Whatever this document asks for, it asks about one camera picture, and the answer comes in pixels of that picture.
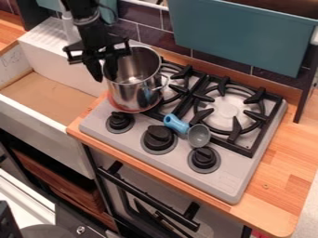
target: pot handle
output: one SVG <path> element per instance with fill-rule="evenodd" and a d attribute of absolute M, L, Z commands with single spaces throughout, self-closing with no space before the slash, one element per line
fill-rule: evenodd
<path fill-rule="evenodd" d="M 163 74 L 160 74 L 160 73 L 159 73 L 159 75 L 162 76 L 162 77 L 164 77 L 164 78 L 166 79 L 166 81 L 165 81 L 165 83 L 164 83 L 162 86 L 158 86 L 158 87 L 153 88 L 152 91 L 158 91 L 158 90 L 160 90 L 160 89 L 166 87 L 167 84 L 168 84 L 168 82 L 169 82 L 169 77 L 168 77 L 168 76 L 163 75 Z"/>

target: oven handle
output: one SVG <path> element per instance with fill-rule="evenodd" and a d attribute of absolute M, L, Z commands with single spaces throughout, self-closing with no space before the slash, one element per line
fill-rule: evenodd
<path fill-rule="evenodd" d="M 122 188 L 123 190 L 133 194 L 134 196 L 138 197 L 143 202 L 153 206 L 160 212 L 166 214 L 167 216 L 171 217 L 178 223 L 182 224 L 183 226 L 187 227 L 192 231 L 198 231 L 200 228 L 200 224 L 193 221 L 192 219 L 195 217 L 196 213 L 198 212 L 200 206 L 196 203 L 191 203 L 185 213 L 182 215 L 180 212 L 176 211 L 172 207 L 169 207 L 162 202 L 158 201 L 157 199 L 151 197 L 147 192 L 143 192 L 139 188 L 127 183 L 121 178 L 118 178 L 117 172 L 123 166 L 122 163 L 116 161 L 114 162 L 108 170 L 105 170 L 102 167 L 98 168 L 98 174 L 115 184 L 116 186 Z"/>

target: stainless steel pot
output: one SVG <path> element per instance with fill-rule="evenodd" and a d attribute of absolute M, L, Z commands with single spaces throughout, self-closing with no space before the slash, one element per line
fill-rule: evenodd
<path fill-rule="evenodd" d="M 125 112 L 143 112 L 162 98 L 168 78 L 159 73 L 161 57 L 152 49 L 132 46 L 131 55 L 119 58 L 115 79 L 107 79 L 109 100 Z"/>

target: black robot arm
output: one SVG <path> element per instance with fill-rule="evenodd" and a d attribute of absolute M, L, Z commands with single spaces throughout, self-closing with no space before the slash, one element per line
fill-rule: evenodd
<path fill-rule="evenodd" d="M 100 16 L 99 0 L 61 0 L 66 10 L 73 15 L 73 23 L 81 36 L 81 41 L 66 46 L 63 50 L 70 64 L 84 63 L 98 82 L 102 81 L 103 73 L 100 60 L 110 63 L 107 77 L 115 77 L 116 62 L 119 57 L 129 55 L 128 38 L 109 34 L 107 26 Z M 115 45 L 125 44 L 125 48 L 115 49 Z M 81 55 L 72 52 L 81 51 Z"/>

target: pot rim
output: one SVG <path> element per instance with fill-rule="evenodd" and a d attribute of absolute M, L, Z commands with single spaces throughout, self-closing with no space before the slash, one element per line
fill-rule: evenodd
<path fill-rule="evenodd" d="M 141 83 L 147 81 L 148 79 L 153 78 L 156 74 L 158 74 L 158 72 L 161 69 L 161 66 L 162 66 L 163 62 L 162 62 L 161 56 L 154 49 L 151 49 L 150 47 L 147 47 L 147 46 L 131 46 L 130 48 L 147 48 L 147 49 L 151 50 L 159 59 L 159 65 L 158 65 L 157 70 L 151 76 L 149 76 L 148 78 L 145 78 L 144 80 L 142 80 L 140 82 L 137 82 L 137 83 L 129 83 L 129 84 L 117 83 L 117 82 L 114 82 L 114 81 L 112 81 L 112 80 L 110 80 L 110 79 L 105 77 L 107 82 L 110 82 L 110 83 L 115 84 L 115 85 L 120 85 L 120 86 L 133 86 L 133 85 L 141 84 Z"/>

